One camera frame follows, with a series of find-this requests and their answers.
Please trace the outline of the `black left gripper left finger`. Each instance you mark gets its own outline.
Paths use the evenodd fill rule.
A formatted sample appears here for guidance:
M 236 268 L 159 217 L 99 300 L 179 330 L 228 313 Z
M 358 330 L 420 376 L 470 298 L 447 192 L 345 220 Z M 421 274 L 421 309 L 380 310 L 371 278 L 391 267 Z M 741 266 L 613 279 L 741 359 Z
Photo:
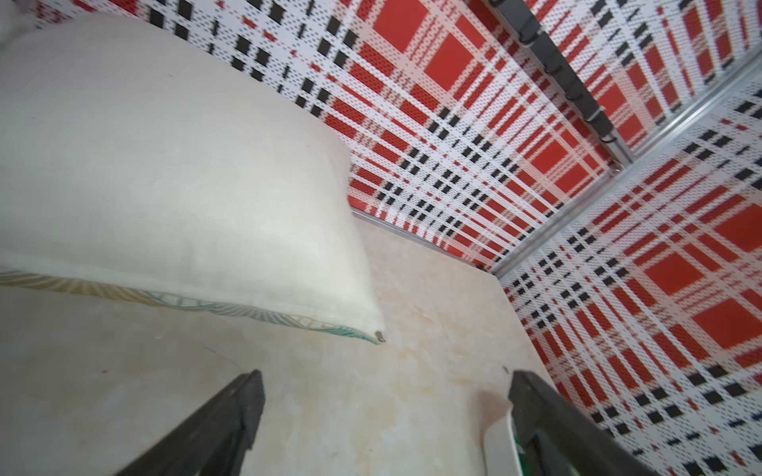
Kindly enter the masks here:
M 266 403 L 259 370 L 233 379 L 120 475 L 239 475 Z

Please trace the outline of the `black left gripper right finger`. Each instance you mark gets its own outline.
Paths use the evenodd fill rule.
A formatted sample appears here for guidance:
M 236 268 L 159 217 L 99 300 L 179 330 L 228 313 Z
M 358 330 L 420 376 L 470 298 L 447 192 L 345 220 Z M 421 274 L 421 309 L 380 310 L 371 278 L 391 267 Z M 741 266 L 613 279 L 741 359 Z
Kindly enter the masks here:
M 517 436 L 536 475 L 653 475 L 655 471 L 534 372 L 513 374 L 508 394 Z

